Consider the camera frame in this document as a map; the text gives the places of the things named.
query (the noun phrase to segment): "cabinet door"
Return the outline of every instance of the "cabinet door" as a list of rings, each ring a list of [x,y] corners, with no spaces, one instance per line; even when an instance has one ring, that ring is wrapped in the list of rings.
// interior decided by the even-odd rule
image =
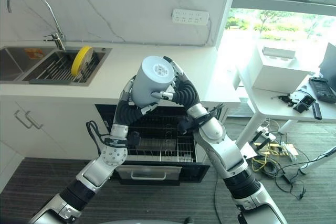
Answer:
[[[31,118],[67,153],[66,158],[93,159],[98,156],[85,123],[94,120],[101,134],[106,127],[94,104],[57,102],[20,102]]]
[[[0,140],[24,157],[64,158],[65,151],[25,117],[26,111],[14,101],[0,103]]]

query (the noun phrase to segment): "white countertop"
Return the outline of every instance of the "white countertop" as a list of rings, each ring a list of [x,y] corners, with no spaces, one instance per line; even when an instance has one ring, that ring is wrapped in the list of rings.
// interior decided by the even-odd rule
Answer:
[[[3,46],[54,46],[53,42],[10,41]],[[134,76],[146,56],[167,56],[176,61],[196,86],[204,106],[215,106],[224,102],[229,108],[239,105],[240,100],[226,75],[224,66],[219,64],[215,47],[149,46],[108,43],[68,42],[66,46],[112,48],[111,53],[98,70],[92,82],[86,87],[1,84],[1,99],[16,101],[54,101],[74,103],[116,104],[121,90]],[[160,105],[173,105],[161,101]]]

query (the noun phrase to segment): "white cylindrical cup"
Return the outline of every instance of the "white cylindrical cup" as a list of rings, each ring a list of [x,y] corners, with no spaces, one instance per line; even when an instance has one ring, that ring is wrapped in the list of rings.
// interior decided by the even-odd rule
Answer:
[[[152,97],[151,93],[167,90],[174,79],[174,69],[162,57],[148,56],[136,75],[131,98],[136,106],[143,108],[159,102],[160,99]]]

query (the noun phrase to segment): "kitchen sink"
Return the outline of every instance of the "kitchen sink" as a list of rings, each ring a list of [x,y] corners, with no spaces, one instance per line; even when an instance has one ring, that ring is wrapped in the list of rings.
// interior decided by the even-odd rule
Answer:
[[[86,62],[76,76],[71,75],[71,67],[80,47],[67,47],[66,51],[51,48],[46,56],[43,56],[35,64],[26,67],[27,71],[14,75],[15,78],[1,79],[19,84],[60,84],[87,86],[94,78],[100,66],[104,62],[111,48],[94,48],[90,61]]]
[[[0,49],[0,81],[17,81],[54,47],[4,47]]]

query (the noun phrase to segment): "dish drying rack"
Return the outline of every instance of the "dish drying rack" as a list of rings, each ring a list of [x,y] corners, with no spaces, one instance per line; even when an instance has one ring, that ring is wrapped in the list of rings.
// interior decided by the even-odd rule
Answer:
[[[69,52],[66,55],[59,55],[56,53],[56,55],[57,56],[52,59],[49,65],[36,77],[36,79],[86,82],[99,63],[97,53],[93,52],[90,61],[85,62],[82,69],[74,77],[71,74],[71,67],[77,52]]]
[[[129,127],[129,132],[140,133],[137,146],[128,146],[132,161],[197,162],[192,133],[181,135],[177,130],[178,116],[144,116]]]

